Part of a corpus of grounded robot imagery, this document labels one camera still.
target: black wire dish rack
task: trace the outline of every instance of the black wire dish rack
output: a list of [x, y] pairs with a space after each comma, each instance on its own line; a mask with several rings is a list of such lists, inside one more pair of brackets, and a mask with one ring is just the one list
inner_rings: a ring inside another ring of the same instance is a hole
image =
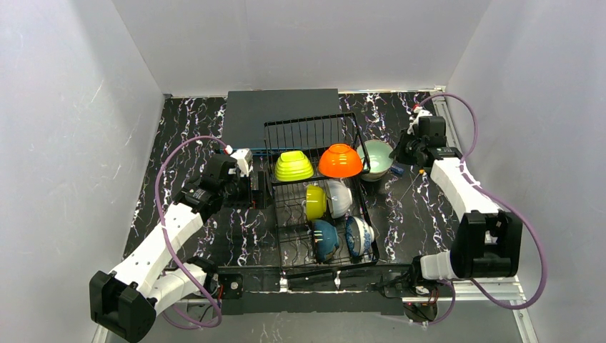
[[[371, 226], [368, 209], [362, 195], [359, 175], [342, 179], [352, 191], [353, 205], [344, 217], [333, 219], [327, 211], [321, 220], [337, 228], [339, 248], [332, 259], [319, 263], [316, 260], [312, 223], [305, 215], [306, 188], [314, 184], [327, 193], [326, 177], [318, 172], [320, 157], [331, 145], [343, 143], [356, 149], [362, 144], [360, 129], [353, 113], [314, 116], [285, 121], [265, 123], [265, 149], [268, 161], [269, 181], [275, 203], [276, 227], [279, 239], [280, 267], [286, 278], [309, 277], [312, 275], [354, 269], [375, 265], [379, 261], [376, 240], [366, 254], [353, 257], [347, 248], [345, 222], [349, 216], [362, 217]], [[314, 176], [295, 182], [281, 182], [274, 175], [277, 160], [282, 152], [300, 150], [311, 161]], [[362, 172], [370, 171], [368, 152], [362, 144], [364, 158]]]

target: bowl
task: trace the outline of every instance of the bowl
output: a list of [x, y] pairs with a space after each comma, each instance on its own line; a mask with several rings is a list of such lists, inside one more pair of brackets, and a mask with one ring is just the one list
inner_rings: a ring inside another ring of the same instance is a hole
[[347, 217], [345, 240], [349, 253], [353, 257], [360, 257], [370, 251], [370, 244], [374, 242], [374, 230], [363, 218]]
[[310, 184], [305, 190], [305, 215], [307, 220], [319, 219], [326, 212], [326, 193], [318, 186]]
[[340, 218], [347, 213], [354, 203], [352, 190], [347, 188], [341, 180], [327, 180], [328, 210], [333, 218]]
[[313, 220], [316, 260], [320, 263], [330, 260], [339, 248], [337, 228], [323, 220]]
[[287, 151], [276, 162], [278, 181], [300, 181], [314, 176], [314, 167], [302, 151]]
[[347, 144], [333, 144], [322, 154], [318, 171], [327, 177], [353, 177], [362, 171], [362, 160]]
[[[389, 144], [378, 139], [365, 141], [364, 145], [366, 146], [368, 159], [370, 160], [370, 173], [361, 175], [360, 177], [362, 180], [369, 182], [378, 181], [387, 173], [394, 163], [394, 159], [389, 157], [389, 154], [391, 154], [394, 149]], [[364, 158], [362, 145], [358, 147], [357, 153], [360, 159]]]

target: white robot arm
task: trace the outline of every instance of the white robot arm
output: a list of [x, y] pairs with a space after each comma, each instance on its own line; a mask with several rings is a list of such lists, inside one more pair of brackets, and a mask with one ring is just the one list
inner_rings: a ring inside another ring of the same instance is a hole
[[421, 107], [415, 107], [414, 112], [417, 118], [402, 131], [391, 156], [428, 172], [448, 198], [460, 225], [450, 251], [413, 259], [409, 273], [412, 283], [514, 276], [520, 259], [520, 218], [476, 190], [474, 185], [479, 182], [465, 166], [461, 172], [462, 155], [457, 148], [447, 146], [444, 118]]
[[[175, 251], [195, 234], [208, 218], [225, 204], [249, 208], [265, 203], [264, 179], [253, 191], [250, 149], [238, 149], [230, 156], [215, 154], [204, 172], [192, 177], [169, 205], [166, 230]], [[161, 224], [108, 274], [97, 272], [89, 283], [91, 318], [128, 342], [138, 342], [151, 329], [156, 316], [167, 307], [198, 289], [182, 270], [162, 276], [171, 255]], [[201, 257], [184, 264], [194, 278], [209, 292], [217, 267]]]

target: white wall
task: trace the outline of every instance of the white wall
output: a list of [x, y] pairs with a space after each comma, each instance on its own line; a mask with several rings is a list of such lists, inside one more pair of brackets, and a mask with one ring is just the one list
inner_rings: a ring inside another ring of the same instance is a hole
[[[530, 308], [541, 342], [603, 342], [606, 301], [606, 3], [495, 0], [448, 90], [475, 106], [470, 169], [539, 229], [550, 278]], [[450, 101], [464, 149], [468, 113]], [[520, 278], [540, 267], [524, 237]]]
[[162, 92], [209, 95], [444, 85], [489, 1], [114, 3]]
[[0, 8], [0, 342], [90, 342], [162, 93], [110, 0]]

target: yellow bowl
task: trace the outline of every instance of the yellow bowl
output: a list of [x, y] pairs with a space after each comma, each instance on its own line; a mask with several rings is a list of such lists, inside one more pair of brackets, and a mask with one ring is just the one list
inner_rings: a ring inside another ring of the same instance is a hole
[[278, 181], [299, 181], [314, 176], [314, 167], [302, 151], [287, 151], [280, 154], [276, 163]]
[[318, 186], [310, 184], [305, 191], [305, 214], [307, 220], [320, 219], [326, 212], [326, 193]]

